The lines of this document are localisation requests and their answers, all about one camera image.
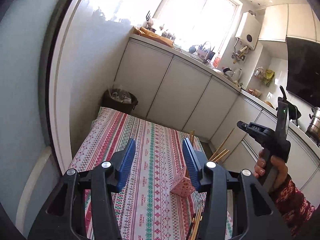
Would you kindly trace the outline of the red patterned sleeve forearm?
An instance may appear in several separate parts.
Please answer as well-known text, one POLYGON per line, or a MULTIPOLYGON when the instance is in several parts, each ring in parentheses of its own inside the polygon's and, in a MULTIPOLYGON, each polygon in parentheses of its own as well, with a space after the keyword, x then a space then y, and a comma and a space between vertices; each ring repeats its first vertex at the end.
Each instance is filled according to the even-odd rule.
POLYGON ((289 228, 292 238, 298 236, 303 225, 317 211, 317 208, 296 187, 289 174, 277 189, 269 193, 269 196, 289 228))

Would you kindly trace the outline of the person's right hand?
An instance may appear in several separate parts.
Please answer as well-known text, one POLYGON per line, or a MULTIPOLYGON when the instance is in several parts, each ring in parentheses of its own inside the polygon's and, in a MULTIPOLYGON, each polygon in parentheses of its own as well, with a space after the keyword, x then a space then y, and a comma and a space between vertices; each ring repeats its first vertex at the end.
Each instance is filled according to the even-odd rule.
POLYGON ((271 193, 284 184, 288 175, 288 168, 283 159, 275 155, 269 155, 268 150, 263 149, 259 152, 253 175, 257 179, 264 179, 263 188, 271 193))

